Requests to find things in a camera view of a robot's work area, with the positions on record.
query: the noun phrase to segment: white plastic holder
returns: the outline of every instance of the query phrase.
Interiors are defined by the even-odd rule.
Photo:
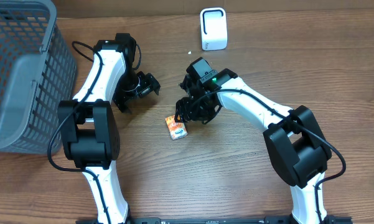
[[[227,46],[227,17],[220,7],[200,12],[200,32],[203,50],[222,50]]]

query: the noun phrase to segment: basket mesh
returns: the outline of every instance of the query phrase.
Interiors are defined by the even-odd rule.
[[[25,54],[45,55],[39,49],[49,19],[49,11],[41,8],[0,9],[0,110],[5,110],[1,103],[16,60]],[[57,106],[71,97],[76,73],[75,59],[55,26],[40,80],[36,80],[39,86],[29,124],[18,140],[0,151],[45,153],[58,125]]]

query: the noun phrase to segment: wood grain surface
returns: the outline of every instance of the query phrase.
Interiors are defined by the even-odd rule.
[[[211,123],[189,123],[172,141],[165,117],[185,96],[178,87],[200,56],[229,68],[282,105],[310,108],[327,140],[344,155],[345,175],[324,184],[329,214],[374,223],[374,9],[228,14],[228,47],[203,52],[198,16],[59,20],[64,38],[94,45],[129,32],[143,52],[140,69],[161,84],[113,108],[121,138],[119,181],[135,217],[248,218],[288,215],[289,186],[269,162],[262,134],[223,110]],[[77,91],[91,63],[78,62]],[[54,160],[73,167],[60,151]],[[337,156],[327,175],[340,170]],[[0,223],[74,223],[96,217],[81,174],[55,170],[45,156],[0,153]]]
[[[208,7],[226,12],[374,9],[374,0],[53,0],[62,18],[199,14]]]

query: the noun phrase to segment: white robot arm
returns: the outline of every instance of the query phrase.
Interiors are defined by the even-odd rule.
[[[126,223],[129,208],[116,172],[119,133],[110,102],[113,100],[122,112],[127,111],[128,100],[142,98],[151,91],[159,94],[160,84],[150,73],[134,73],[131,64],[136,41],[129,34],[117,34],[115,40],[99,40],[94,50],[98,54],[94,54],[93,66],[82,89],[72,101],[61,101],[58,106],[58,119],[62,122],[77,104],[81,104],[76,116],[67,119],[61,129],[62,142],[67,159],[85,170],[83,174],[98,209],[97,220],[81,223]],[[94,122],[95,129],[78,129],[77,124],[84,122]]]
[[[230,79],[222,84],[221,88],[245,90],[248,93],[255,95],[265,104],[274,108],[283,116],[288,116],[289,111],[292,110],[292,108],[279,105],[252,90],[240,77]],[[220,104],[224,108],[242,115],[242,117],[246,118],[254,127],[258,128],[262,132],[267,130],[271,123],[277,124],[282,120],[282,118],[272,114],[272,112],[267,110],[263,105],[247,95],[233,92],[220,92],[217,93],[217,97]],[[319,223],[318,214],[316,211],[314,186],[318,181],[322,180],[324,176],[325,172],[317,174],[307,183],[307,186],[304,188],[300,188],[297,185],[290,186],[293,200],[292,215],[295,221],[297,221],[299,224]],[[322,219],[324,219],[327,212],[322,201],[322,184],[320,185],[319,190],[319,200],[321,216]]]
[[[290,185],[293,219],[299,224],[320,223],[314,186],[324,178],[330,151],[326,148],[323,150],[324,146],[317,146],[316,143],[314,147],[307,146],[303,144],[303,140],[292,144],[288,137],[293,135],[293,129],[284,122],[284,118],[291,114],[299,114],[296,115],[297,119],[304,118],[305,114],[313,119],[312,113],[305,107],[293,111],[290,107],[279,105],[252,90],[237,74],[228,69],[217,72],[202,58],[193,62],[187,69],[187,73],[188,75],[185,76],[180,86],[190,96],[179,100],[176,104],[175,117],[178,118],[178,122],[200,120],[205,123],[205,121],[210,121],[218,113],[215,111],[217,106],[242,115],[254,127],[264,132],[271,163],[280,177]],[[215,95],[209,96],[208,93],[215,93]],[[263,104],[274,109],[278,115],[265,108]],[[309,124],[318,127],[316,122],[311,122],[311,120]],[[305,153],[313,155],[304,158]],[[309,159],[313,158],[320,162],[311,164]],[[327,212],[323,206],[322,184],[319,189],[319,211],[323,220]]]

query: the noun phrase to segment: wire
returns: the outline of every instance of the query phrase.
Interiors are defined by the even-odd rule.
[[[204,99],[205,97],[207,96],[210,96],[210,95],[214,95],[216,93],[221,93],[221,92],[235,92],[235,93],[241,93],[241,94],[244,94],[244,95],[248,95],[250,97],[252,97],[254,100],[256,100],[259,104],[261,104],[262,106],[264,106],[267,110],[269,110],[270,112],[272,112],[273,114],[275,114],[276,116],[279,116],[280,118],[284,119],[285,116],[283,116],[282,114],[278,113],[278,111],[276,111],[274,108],[268,106],[266,103],[264,103],[263,101],[261,101],[261,99],[259,99],[257,96],[245,91],[245,90],[237,90],[237,89],[221,89],[221,90],[215,90],[215,91],[211,91],[210,93],[206,93],[204,94],[204,96],[201,96],[200,98],[198,98],[195,102],[193,102],[191,104],[191,110],[189,110],[187,112],[187,114],[192,114],[192,109],[194,108],[195,105],[198,105],[198,103]]]
[[[192,114],[192,109],[194,108],[195,105],[197,105],[202,99],[204,99],[205,97],[207,96],[210,96],[210,95],[213,95],[213,94],[217,94],[217,93],[221,93],[221,92],[235,92],[235,93],[241,93],[241,94],[244,94],[244,95],[248,95],[250,97],[252,97],[254,100],[256,100],[259,104],[261,104],[262,106],[264,106],[267,110],[269,110],[270,112],[272,112],[272,114],[282,118],[282,119],[285,119],[286,117],[281,115],[280,113],[278,113],[274,108],[268,106],[266,103],[264,103],[263,101],[261,101],[257,96],[245,91],[245,90],[237,90],[237,89],[221,89],[221,90],[215,90],[215,91],[212,91],[210,93],[206,93],[204,96],[201,96],[200,98],[198,98],[195,102],[192,103],[191,105],[191,110],[189,110],[188,114]],[[319,186],[320,184],[323,184],[324,182],[328,181],[328,180],[332,180],[332,179],[335,179],[335,178],[338,178],[340,177],[341,175],[344,174],[344,172],[346,171],[346,161],[345,159],[343,158],[342,154],[335,148],[333,147],[333,145],[331,145],[331,143],[329,143],[328,141],[326,141],[325,139],[321,138],[320,136],[316,135],[315,133],[313,133],[312,131],[308,130],[307,128],[301,126],[300,124],[294,122],[294,121],[289,121],[292,125],[294,125],[295,127],[297,127],[298,129],[300,129],[301,131],[305,132],[306,134],[309,134],[311,135],[312,137],[315,137],[316,139],[318,139],[319,141],[321,141],[322,143],[324,143],[325,145],[327,145],[328,147],[330,147],[330,149],[339,157],[340,161],[342,162],[342,170],[340,172],[338,172],[337,174],[334,174],[334,175],[331,175],[329,177],[326,177],[320,181],[318,181],[316,183],[316,185],[314,186],[314,189],[315,189],[315,195],[316,195],[316,209],[317,209],[317,214],[318,214],[318,218],[319,218],[319,222],[320,224],[323,224],[324,221],[322,220],[322,217],[321,217],[321,213],[320,213],[320,210],[319,210],[319,197],[318,197],[318,190],[319,190]]]
[[[89,61],[91,61],[91,62],[94,61],[94,60],[91,59],[89,56],[83,54],[79,49],[77,49],[76,46],[75,46],[75,44],[79,44],[79,45],[81,45],[81,42],[79,42],[79,41],[73,41],[73,42],[72,42],[72,47],[73,47],[73,49],[74,49],[76,52],[78,52],[81,56],[83,56],[85,59],[87,59],[87,60],[89,60]],[[136,45],[137,45],[138,52],[139,52],[139,58],[138,58],[138,63],[137,63],[137,65],[133,68],[133,70],[137,70],[137,69],[139,68],[139,66],[140,66],[140,64],[141,64],[141,57],[142,57],[142,55],[141,55],[141,48],[139,47],[138,44],[136,44]]]
[[[137,70],[139,68],[139,65],[141,64],[141,48],[139,48],[139,45],[136,44],[138,47],[138,52],[139,52],[139,58],[138,58],[138,63],[137,65],[133,68],[133,70]]]
[[[82,105],[82,103],[84,103],[88,96],[91,94],[91,92],[93,91],[94,89],[94,86],[95,84],[97,83],[98,81],[98,77],[100,77],[100,74],[101,74],[101,71],[102,71],[102,67],[104,65],[103,63],[103,59],[101,57],[101,55],[93,49],[93,47],[90,47],[89,45],[87,44],[84,44],[82,42],[79,42],[79,41],[73,41],[72,42],[72,47],[73,49],[76,50],[76,52],[78,52],[81,56],[87,58],[89,61],[93,61],[90,57],[87,57],[85,54],[81,53],[76,47],[75,47],[75,44],[78,44],[78,45],[81,45],[81,46],[84,46],[88,49],[90,49],[92,52],[94,52],[94,54],[96,54],[98,56],[98,58],[100,59],[100,67],[98,68],[98,72],[97,72],[97,75],[95,76],[94,80],[93,80],[93,83],[91,84],[91,86],[89,87],[89,89],[87,90],[87,93],[86,95],[82,98],[82,100],[80,100],[80,102],[74,107],[74,109],[65,117],[65,119],[60,123],[60,125],[58,126],[58,128],[54,131],[54,134],[52,135],[51,137],[51,140],[50,140],[50,144],[47,148],[47,158],[50,162],[50,164],[58,169],[58,170],[61,170],[61,171],[65,171],[65,172],[86,172],[88,174],[90,174],[92,177],[93,177],[93,180],[96,182],[97,184],[97,188],[98,188],[98,191],[100,193],[100,198],[101,198],[101,202],[102,202],[102,206],[104,208],[104,212],[106,214],[106,218],[108,219],[108,224],[111,224],[111,219],[110,219],[110,214],[108,212],[108,207],[106,206],[105,204],[105,200],[104,200],[104,196],[103,196],[103,192],[102,192],[102,188],[101,188],[101,185],[100,185],[100,181],[98,180],[98,176],[95,175],[92,171],[90,170],[86,170],[86,169],[71,169],[71,168],[64,168],[64,167],[60,167],[58,166],[52,159],[52,155],[51,155],[51,151],[52,151],[52,146],[54,145],[54,141],[55,141],[55,138],[57,137],[58,133],[60,132],[61,128],[64,126],[64,124],[67,122],[67,120],[73,116],[73,114],[77,111],[77,109],[79,109],[79,107]]]
[[[86,47],[87,44],[81,43],[81,42],[79,42],[79,41],[73,41],[73,42],[72,42],[72,47],[73,47],[74,50],[76,50],[76,52],[78,52],[78,53],[79,53],[81,56],[83,56],[85,59],[87,59],[87,60],[89,60],[89,61],[91,61],[91,62],[94,61],[94,60],[91,59],[89,56],[87,56],[87,55],[83,54],[81,51],[79,51],[79,49],[76,48],[75,44],[82,45],[82,46],[84,46],[84,47]]]
[[[338,178],[340,177],[341,175],[344,174],[344,172],[346,171],[346,161],[344,160],[342,154],[333,146],[331,145],[329,142],[327,142],[325,139],[319,137],[318,135],[316,135],[315,133],[313,133],[312,131],[308,130],[307,128],[301,126],[300,124],[297,124],[296,122],[293,122],[294,125],[299,128],[301,131],[304,131],[305,133],[307,134],[310,134],[311,136],[315,137],[316,139],[320,140],[321,142],[323,142],[325,145],[327,145],[328,147],[330,147],[330,149],[339,157],[340,161],[342,162],[342,170],[340,172],[338,172],[337,174],[334,174],[334,175],[331,175],[329,177],[326,177],[320,181],[318,181],[315,185],[315,190],[316,190],[316,207],[317,207],[317,213],[318,213],[318,218],[319,218],[319,222],[320,224],[323,224],[324,222],[322,221],[322,218],[321,218],[321,212],[319,210],[319,197],[318,197],[318,190],[319,190],[319,186],[320,184],[328,181],[328,180],[332,180],[332,179],[335,179],[335,178]]]

